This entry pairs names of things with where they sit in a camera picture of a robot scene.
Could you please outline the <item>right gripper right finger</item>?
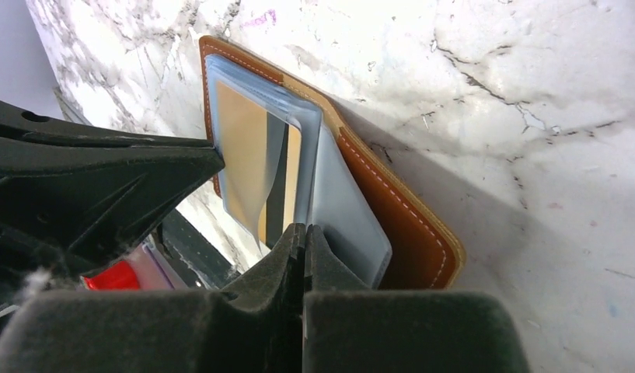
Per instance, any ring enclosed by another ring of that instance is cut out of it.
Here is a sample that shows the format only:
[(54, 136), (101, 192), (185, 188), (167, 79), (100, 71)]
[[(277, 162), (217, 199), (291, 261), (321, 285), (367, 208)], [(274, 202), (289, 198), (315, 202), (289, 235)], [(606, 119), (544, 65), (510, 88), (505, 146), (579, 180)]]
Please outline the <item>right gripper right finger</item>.
[(303, 371), (529, 371), (515, 324), (495, 298), (367, 288), (316, 225), (305, 250)]

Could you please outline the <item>gold credit card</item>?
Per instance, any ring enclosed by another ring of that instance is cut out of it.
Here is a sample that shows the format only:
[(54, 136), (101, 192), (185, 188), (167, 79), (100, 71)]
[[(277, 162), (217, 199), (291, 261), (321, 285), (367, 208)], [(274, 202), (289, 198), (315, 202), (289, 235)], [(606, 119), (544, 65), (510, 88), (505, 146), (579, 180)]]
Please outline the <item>gold credit card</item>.
[(301, 131), (224, 82), (215, 97), (225, 209), (271, 248), (295, 220)]

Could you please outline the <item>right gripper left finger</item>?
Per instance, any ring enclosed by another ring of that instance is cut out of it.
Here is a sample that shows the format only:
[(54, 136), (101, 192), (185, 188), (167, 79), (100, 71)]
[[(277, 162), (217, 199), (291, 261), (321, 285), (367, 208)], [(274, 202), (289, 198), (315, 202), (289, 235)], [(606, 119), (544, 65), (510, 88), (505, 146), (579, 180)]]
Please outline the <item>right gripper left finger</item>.
[(306, 227), (220, 291), (49, 291), (0, 336), (0, 372), (287, 371)]

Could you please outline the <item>brown leather card holder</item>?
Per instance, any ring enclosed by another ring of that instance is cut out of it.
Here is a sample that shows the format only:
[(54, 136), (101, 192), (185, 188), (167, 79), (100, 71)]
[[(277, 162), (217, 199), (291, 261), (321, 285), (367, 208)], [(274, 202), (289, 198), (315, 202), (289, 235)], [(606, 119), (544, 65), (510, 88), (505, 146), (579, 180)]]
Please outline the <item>brown leather card holder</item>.
[(201, 57), (220, 55), (316, 104), (369, 207), (393, 249), (381, 286), (444, 289), (452, 286), (466, 251), (452, 231), (361, 140), (334, 103), (319, 90), (249, 51), (217, 37), (198, 41)]

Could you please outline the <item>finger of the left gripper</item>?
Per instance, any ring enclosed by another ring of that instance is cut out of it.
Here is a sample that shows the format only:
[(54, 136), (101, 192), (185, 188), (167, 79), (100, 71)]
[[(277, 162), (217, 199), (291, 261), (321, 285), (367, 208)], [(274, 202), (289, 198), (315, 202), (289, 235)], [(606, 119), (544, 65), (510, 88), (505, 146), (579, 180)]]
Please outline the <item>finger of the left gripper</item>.
[(223, 169), (211, 142), (43, 117), (0, 100), (0, 288), (74, 279), (133, 249)]

